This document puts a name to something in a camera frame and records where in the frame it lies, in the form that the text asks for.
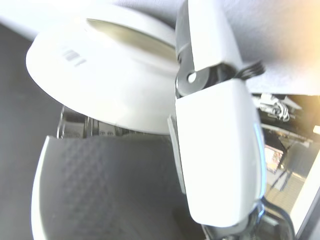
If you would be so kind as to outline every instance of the white plate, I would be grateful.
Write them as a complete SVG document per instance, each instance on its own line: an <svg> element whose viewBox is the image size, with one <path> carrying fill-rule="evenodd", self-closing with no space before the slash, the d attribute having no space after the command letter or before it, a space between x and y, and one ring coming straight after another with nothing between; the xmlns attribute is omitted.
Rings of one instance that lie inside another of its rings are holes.
<svg viewBox="0 0 320 240"><path fill-rule="evenodd" d="M168 134L175 115L175 32L131 9L96 5L40 33L26 56L33 80L63 105L122 128Z"/></svg>

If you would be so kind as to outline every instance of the dark floor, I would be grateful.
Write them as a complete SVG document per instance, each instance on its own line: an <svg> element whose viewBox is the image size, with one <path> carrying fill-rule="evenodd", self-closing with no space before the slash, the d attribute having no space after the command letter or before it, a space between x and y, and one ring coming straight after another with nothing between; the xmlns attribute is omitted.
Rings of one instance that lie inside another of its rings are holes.
<svg viewBox="0 0 320 240"><path fill-rule="evenodd" d="M46 135L61 105L26 70L31 42L0 25L0 239L32 240L33 180Z"/></svg>

